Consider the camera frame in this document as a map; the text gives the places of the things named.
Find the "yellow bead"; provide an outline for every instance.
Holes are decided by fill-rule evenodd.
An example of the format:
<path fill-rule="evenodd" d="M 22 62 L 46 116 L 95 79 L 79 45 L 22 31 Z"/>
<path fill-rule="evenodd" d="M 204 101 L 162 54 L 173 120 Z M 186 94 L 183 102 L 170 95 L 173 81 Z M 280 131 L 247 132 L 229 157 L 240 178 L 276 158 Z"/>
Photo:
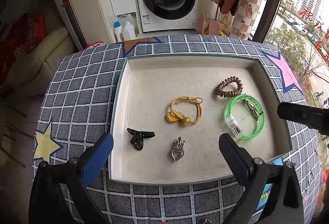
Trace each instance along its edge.
<path fill-rule="evenodd" d="M 191 123 L 191 118 L 185 116 L 182 120 L 182 124 L 183 125 L 190 125 L 190 123 Z"/>

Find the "blue gripper pad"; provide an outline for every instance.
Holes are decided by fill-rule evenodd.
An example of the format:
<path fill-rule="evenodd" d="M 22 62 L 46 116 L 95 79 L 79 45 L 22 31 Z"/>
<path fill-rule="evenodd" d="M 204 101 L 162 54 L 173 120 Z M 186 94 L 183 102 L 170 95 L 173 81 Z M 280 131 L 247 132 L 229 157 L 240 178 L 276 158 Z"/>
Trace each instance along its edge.
<path fill-rule="evenodd" d="M 228 133 L 220 135 L 218 146 L 239 185 L 248 188 L 253 173 L 250 154 L 245 148 L 239 147 Z"/>
<path fill-rule="evenodd" d="M 81 155 L 80 160 L 84 163 L 81 168 L 81 184 L 84 188 L 91 185 L 98 177 L 99 171 L 101 171 L 113 149 L 113 145 L 113 136 L 104 133 L 94 146 L 87 148 Z"/>

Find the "green bracelet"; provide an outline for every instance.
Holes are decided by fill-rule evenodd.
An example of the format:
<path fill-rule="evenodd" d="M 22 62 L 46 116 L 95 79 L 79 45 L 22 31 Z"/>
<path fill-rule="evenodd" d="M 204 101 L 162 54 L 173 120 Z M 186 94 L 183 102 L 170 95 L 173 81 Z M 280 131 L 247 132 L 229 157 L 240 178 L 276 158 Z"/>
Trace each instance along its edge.
<path fill-rule="evenodd" d="M 233 115 L 231 113 L 233 103 L 239 99 L 243 99 L 246 101 L 247 105 L 251 108 L 252 113 L 258 120 L 258 125 L 256 128 L 256 131 L 252 135 L 246 135 L 243 132 L 242 128 L 239 126 L 236 119 L 233 117 Z M 225 110 L 225 122 L 228 125 L 229 129 L 231 129 L 233 134 L 238 139 L 254 138 L 259 135 L 259 133 L 262 131 L 262 129 L 264 127 L 265 116 L 264 116 L 263 107 L 254 97 L 252 97 L 250 95 L 247 95 L 247 94 L 238 95 L 231 100 L 231 102 L 228 104 L 228 106 Z"/>

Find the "label sticker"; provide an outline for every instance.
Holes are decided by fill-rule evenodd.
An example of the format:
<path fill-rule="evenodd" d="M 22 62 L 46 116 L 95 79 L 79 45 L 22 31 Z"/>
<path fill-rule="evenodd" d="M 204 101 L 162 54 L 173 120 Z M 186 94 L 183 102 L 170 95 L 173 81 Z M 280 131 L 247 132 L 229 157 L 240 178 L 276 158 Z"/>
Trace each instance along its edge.
<path fill-rule="evenodd" d="M 150 15 L 143 15 L 143 24 L 150 24 Z"/>

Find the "white tray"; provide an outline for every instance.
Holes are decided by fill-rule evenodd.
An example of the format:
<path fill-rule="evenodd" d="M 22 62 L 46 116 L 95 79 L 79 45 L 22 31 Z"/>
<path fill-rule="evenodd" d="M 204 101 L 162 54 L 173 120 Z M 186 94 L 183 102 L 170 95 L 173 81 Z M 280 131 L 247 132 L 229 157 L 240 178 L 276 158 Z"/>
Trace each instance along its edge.
<path fill-rule="evenodd" d="M 116 181 L 141 184 L 182 184 L 210 181 L 231 175 L 218 148 L 222 133 L 231 134 L 224 110 L 230 99 L 216 96 L 215 87 L 229 76 L 237 76 L 242 93 L 255 97 L 263 106 L 265 126 L 259 136 L 237 140 L 253 157 L 272 161 L 292 150 L 287 122 L 276 113 L 279 103 L 263 66 L 257 59 L 209 54 L 170 54 L 127 58 L 118 83 L 111 122 L 114 148 L 109 157 L 109 175 Z M 236 84 L 225 88 L 234 90 Z M 201 97 L 202 118 L 192 126 L 166 121 L 168 107 L 178 96 Z M 176 111 L 195 119 L 194 104 L 183 102 Z M 237 101 L 233 115 L 248 134 L 255 120 L 248 107 Z M 127 127 L 154 131 L 137 151 L 129 143 Z M 175 162 L 173 141 L 186 140 L 185 155 Z"/>

